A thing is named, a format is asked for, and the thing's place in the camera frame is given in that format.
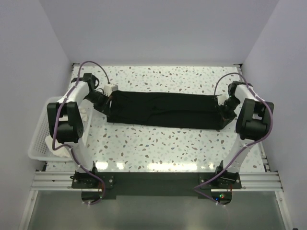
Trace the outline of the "black t shirt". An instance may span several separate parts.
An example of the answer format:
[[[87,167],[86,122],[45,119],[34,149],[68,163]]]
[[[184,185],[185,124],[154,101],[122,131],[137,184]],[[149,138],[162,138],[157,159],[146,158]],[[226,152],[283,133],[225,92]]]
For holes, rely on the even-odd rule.
[[[109,123],[221,130],[217,96],[170,92],[125,92],[111,94]]]

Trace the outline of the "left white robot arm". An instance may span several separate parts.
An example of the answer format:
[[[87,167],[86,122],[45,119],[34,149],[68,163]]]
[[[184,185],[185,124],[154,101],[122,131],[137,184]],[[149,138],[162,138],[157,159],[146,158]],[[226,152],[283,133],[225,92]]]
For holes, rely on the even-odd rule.
[[[62,98],[47,105],[52,149],[65,148],[75,164],[73,188],[105,190],[113,187],[114,180],[98,172],[83,141],[83,122],[79,110],[83,100],[91,102],[94,109],[100,113],[108,113],[110,110],[110,97],[97,91],[98,84],[96,76],[85,73],[83,77],[72,80],[69,90]]]

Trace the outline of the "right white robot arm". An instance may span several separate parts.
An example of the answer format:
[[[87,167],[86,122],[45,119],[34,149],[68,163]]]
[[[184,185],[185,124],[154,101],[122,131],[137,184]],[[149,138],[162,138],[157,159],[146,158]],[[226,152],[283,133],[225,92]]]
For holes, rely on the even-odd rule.
[[[235,127],[235,142],[227,157],[215,170],[209,183],[225,188],[237,182],[241,165],[251,148],[268,137],[272,131],[274,103],[263,100],[251,84],[234,81],[228,86],[229,98],[225,109],[235,109],[242,104]]]

